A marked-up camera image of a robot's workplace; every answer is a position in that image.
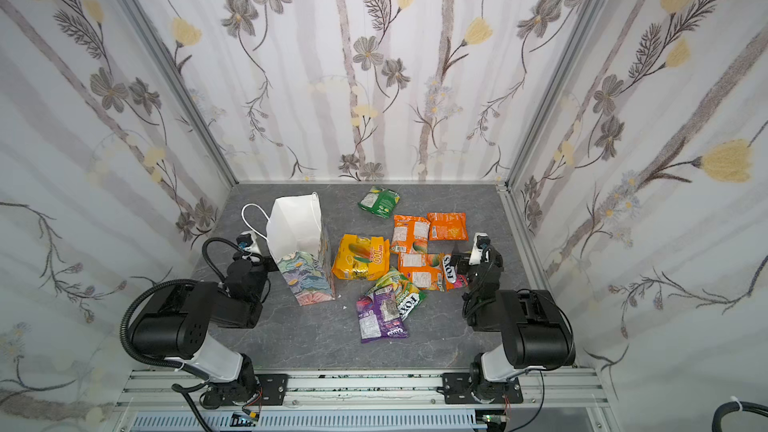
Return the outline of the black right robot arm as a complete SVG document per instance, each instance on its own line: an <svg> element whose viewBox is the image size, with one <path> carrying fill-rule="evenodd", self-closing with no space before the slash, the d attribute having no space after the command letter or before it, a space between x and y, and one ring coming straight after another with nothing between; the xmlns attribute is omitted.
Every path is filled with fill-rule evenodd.
<svg viewBox="0 0 768 432"><path fill-rule="evenodd" d="M469 394L480 403L504 397L510 384L529 372L555 371L575 361L574 333L564 312L546 290L503 290L502 255L480 235L459 272L468 289L462 317L475 332L498 332L499 346L470 365Z"/></svg>

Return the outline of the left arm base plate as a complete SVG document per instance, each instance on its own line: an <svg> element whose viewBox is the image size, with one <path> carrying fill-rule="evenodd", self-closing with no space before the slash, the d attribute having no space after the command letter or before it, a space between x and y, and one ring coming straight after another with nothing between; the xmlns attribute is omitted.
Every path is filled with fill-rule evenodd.
<svg viewBox="0 0 768 432"><path fill-rule="evenodd" d="M262 406L282 406L287 392L288 374L256 375L258 391L255 403Z"/></svg>

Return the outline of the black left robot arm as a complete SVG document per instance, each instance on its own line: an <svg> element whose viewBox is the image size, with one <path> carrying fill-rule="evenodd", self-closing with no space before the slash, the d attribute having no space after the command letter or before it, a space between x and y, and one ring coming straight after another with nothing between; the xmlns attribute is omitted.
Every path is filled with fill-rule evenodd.
<svg viewBox="0 0 768 432"><path fill-rule="evenodd" d="M227 270L211 269L213 281L173 279L141 293L119 325L119 340L135 361L182 371L199 379L194 386L172 385L200 427L210 425L204 410L238 406L255 419L269 403L272 386L256 375L252 360L212 337L208 329L250 330L256 327L271 291L274 259L255 241L240 235L224 245L234 254Z"/></svg>

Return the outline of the green Fox's candy bag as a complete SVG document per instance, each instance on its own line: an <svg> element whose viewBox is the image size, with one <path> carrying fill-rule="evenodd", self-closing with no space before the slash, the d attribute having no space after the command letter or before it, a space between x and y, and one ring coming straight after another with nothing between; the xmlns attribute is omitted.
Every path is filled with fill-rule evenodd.
<svg viewBox="0 0 768 432"><path fill-rule="evenodd" d="M400 317L403 320L406 320L426 299L426 292L419 289L406 275L400 273L397 269L391 269L388 273L384 274L366 294L372 296L379 289L388 286L392 288Z"/></svg>

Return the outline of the purple Fox's candy bag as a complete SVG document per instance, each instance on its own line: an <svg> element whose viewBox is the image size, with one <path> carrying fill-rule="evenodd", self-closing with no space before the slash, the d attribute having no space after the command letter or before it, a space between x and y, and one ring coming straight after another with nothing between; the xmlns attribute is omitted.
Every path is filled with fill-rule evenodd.
<svg viewBox="0 0 768 432"><path fill-rule="evenodd" d="M362 343L409 337L391 286L361 296L356 302L356 311Z"/></svg>

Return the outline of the floral white paper bag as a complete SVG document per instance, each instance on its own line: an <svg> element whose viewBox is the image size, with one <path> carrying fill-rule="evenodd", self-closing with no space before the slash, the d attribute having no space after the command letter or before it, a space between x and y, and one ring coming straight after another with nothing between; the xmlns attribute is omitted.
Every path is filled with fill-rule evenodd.
<svg viewBox="0 0 768 432"><path fill-rule="evenodd" d="M270 212L248 203L241 209L241 218L266 243L299 305L336 299L332 253L317 193L277 198Z"/></svg>

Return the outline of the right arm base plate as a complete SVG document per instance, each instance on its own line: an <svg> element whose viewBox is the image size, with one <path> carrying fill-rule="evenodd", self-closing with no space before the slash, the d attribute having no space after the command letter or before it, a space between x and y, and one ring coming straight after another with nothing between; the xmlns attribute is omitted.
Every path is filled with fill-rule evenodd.
<svg viewBox="0 0 768 432"><path fill-rule="evenodd" d="M507 405L524 402L517 378L502 382L489 382L482 376L468 372L443 373L438 391L450 405Z"/></svg>

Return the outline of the yellow 100 candy bag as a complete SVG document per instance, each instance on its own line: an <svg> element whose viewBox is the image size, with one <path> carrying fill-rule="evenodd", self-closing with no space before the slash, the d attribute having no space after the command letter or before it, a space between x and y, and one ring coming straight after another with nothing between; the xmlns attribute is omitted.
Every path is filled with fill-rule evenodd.
<svg viewBox="0 0 768 432"><path fill-rule="evenodd" d="M389 270L389 240L352 234L343 236L332 267L336 278L376 281Z"/></svg>

